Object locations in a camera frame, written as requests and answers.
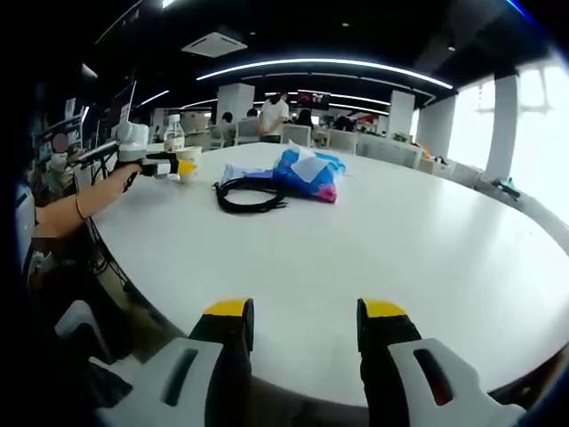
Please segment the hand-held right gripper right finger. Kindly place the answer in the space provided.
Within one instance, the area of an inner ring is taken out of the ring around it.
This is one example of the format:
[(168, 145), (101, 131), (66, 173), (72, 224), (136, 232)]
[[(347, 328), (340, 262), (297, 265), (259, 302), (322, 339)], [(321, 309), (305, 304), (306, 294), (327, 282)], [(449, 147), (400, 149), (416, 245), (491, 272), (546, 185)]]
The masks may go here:
[(515, 426), (525, 415), (484, 392), (474, 367), (393, 302), (358, 300), (357, 347), (372, 426)]

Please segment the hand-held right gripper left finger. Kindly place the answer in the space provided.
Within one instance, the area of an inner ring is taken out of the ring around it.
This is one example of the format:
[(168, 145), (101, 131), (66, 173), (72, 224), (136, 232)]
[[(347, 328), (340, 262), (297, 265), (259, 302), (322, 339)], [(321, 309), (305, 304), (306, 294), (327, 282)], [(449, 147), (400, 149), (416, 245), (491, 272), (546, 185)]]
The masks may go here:
[(214, 303), (189, 336), (136, 373), (130, 391), (98, 410), (104, 426), (242, 426), (252, 379), (251, 298)]

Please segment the person's left hand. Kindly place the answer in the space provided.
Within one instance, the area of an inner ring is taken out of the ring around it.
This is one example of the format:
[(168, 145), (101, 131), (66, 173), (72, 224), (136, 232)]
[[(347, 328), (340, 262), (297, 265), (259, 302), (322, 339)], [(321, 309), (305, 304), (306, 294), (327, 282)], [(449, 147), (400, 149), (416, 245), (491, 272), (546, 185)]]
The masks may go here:
[(141, 166), (137, 163), (123, 164), (116, 169), (105, 182), (110, 191), (120, 195), (132, 181), (132, 178), (141, 172)]

